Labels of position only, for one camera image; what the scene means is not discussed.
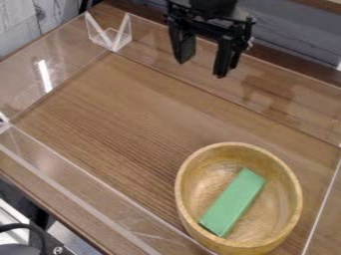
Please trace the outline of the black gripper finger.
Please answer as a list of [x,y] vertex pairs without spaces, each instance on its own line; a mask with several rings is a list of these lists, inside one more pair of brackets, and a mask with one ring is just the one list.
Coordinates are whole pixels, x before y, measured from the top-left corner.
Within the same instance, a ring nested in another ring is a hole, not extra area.
[[220,79],[237,67],[240,56],[240,43],[232,37],[222,36],[218,40],[218,49],[213,65],[213,74]]
[[176,20],[170,20],[170,44],[174,58],[184,64],[196,54],[196,33]]

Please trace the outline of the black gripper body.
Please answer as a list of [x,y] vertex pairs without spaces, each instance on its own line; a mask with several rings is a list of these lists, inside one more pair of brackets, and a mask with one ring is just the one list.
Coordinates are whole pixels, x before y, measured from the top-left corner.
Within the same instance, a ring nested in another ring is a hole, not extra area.
[[168,18],[188,25],[196,34],[217,40],[228,34],[241,41],[241,51],[252,47],[256,18],[238,7],[238,0],[168,0]]

